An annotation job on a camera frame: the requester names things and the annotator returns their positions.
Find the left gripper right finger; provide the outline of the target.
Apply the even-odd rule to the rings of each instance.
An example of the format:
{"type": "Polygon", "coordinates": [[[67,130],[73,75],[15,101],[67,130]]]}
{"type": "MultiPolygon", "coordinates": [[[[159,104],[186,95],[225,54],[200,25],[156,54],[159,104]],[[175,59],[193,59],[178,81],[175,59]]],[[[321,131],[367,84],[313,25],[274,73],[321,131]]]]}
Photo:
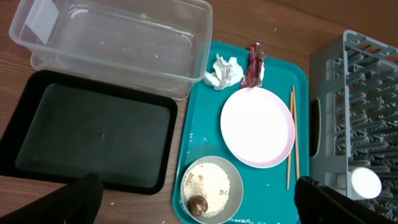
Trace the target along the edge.
{"type": "Polygon", "coordinates": [[[295,206],[302,224],[393,224],[393,220],[380,212],[380,208],[367,201],[355,201],[303,176],[296,181],[295,206]]]}

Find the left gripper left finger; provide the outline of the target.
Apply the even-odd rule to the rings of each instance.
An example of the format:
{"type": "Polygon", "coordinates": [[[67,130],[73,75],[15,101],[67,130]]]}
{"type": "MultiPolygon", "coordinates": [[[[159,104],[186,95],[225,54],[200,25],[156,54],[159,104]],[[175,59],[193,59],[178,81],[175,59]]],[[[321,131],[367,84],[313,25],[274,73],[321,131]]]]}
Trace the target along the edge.
{"type": "Polygon", "coordinates": [[[90,173],[1,217],[1,224],[93,223],[103,198],[103,183],[90,173]]]}

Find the white plastic cup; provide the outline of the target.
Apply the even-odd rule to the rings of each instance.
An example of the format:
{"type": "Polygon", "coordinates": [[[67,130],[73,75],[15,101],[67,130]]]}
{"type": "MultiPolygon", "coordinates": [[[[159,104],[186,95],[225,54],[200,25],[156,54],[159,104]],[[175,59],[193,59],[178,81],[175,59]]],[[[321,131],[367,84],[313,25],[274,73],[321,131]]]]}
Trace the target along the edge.
{"type": "Polygon", "coordinates": [[[351,200],[376,198],[382,190],[380,178],[367,167],[350,166],[347,173],[336,174],[335,190],[351,200]]]}

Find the white round plate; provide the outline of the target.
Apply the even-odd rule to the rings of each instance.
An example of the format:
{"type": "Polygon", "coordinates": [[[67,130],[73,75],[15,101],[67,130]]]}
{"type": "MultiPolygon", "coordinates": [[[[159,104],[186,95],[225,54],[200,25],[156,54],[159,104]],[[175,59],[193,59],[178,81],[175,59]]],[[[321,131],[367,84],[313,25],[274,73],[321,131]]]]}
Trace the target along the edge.
{"type": "Polygon", "coordinates": [[[223,140],[244,164],[267,169],[279,165],[295,142],[287,105],[264,88],[242,88],[224,103],[220,116],[223,140]]]}

